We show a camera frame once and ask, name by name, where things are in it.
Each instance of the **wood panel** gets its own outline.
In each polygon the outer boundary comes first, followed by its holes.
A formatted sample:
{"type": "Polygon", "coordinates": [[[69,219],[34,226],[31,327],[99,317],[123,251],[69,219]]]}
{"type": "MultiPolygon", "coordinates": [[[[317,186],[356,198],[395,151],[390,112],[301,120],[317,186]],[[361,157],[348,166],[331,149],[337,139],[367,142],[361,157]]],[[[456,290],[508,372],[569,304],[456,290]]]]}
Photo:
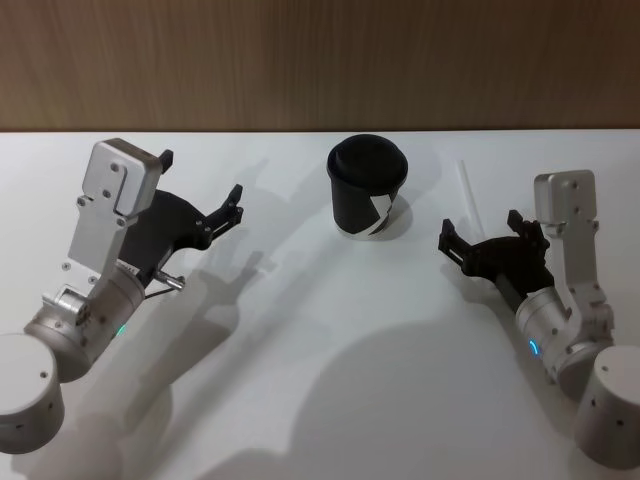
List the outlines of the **wood panel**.
{"type": "Polygon", "coordinates": [[[0,129],[640,127],[635,0],[0,0],[0,129]]]}

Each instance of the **white tabletop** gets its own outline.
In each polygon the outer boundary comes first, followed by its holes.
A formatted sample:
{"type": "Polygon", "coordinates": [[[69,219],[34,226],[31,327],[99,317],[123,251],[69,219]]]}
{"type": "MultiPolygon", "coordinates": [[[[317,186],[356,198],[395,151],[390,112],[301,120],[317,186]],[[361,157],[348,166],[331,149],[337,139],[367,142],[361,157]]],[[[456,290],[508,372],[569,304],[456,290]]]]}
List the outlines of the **white tabletop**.
{"type": "Polygon", "coordinates": [[[5,134],[0,333],[20,331],[67,252],[92,144],[175,152],[160,188],[211,211],[244,185],[240,227],[176,255],[180,294],[149,300],[3,480],[618,479],[577,450],[495,289],[437,251],[533,215],[538,173],[596,173],[600,283],[615,338],[640,345],[640,134],[393,133],[409,176],[379,241],[333,223],[329,150],[348,134],[5,134]],[[480,225],[462,187],[464,162],[480,225]]]}

